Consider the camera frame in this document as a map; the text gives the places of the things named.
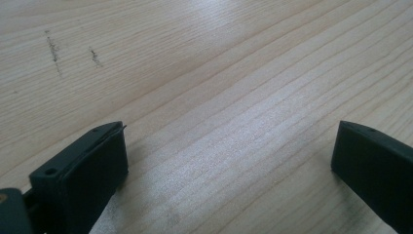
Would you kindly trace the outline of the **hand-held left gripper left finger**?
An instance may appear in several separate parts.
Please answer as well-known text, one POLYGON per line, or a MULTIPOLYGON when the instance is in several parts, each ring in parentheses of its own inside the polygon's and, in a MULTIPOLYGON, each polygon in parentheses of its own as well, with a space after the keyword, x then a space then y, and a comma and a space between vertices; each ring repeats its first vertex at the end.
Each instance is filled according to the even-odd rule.
POLYGON ((29 175, 46 234, 88 234, 128 175, 122 122, 96 127, 29 175))

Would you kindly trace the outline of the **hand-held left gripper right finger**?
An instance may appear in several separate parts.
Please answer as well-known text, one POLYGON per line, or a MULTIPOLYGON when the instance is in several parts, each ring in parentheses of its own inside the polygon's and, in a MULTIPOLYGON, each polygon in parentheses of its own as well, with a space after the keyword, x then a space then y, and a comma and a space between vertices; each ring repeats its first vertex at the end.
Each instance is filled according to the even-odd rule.
POLYGON ((398 234, 413 234, 413 148, 342 121, 331 169, 398 234))

